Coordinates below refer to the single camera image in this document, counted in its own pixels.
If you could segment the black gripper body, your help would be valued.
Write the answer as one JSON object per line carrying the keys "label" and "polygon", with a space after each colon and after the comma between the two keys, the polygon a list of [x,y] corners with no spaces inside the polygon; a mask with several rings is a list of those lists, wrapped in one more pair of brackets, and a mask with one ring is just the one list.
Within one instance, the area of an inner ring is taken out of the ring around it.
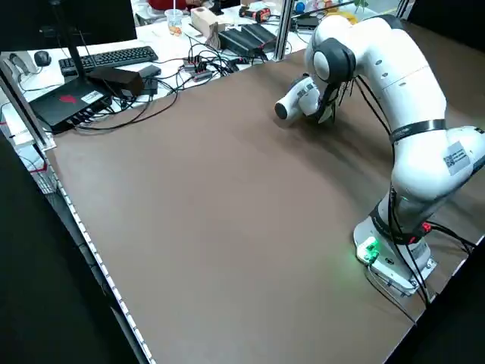
{"label": "black gripper body", "polygon": [[334,118],[336,99],[339,95],[339,85],[320,85],[316,120],[319,124]]}

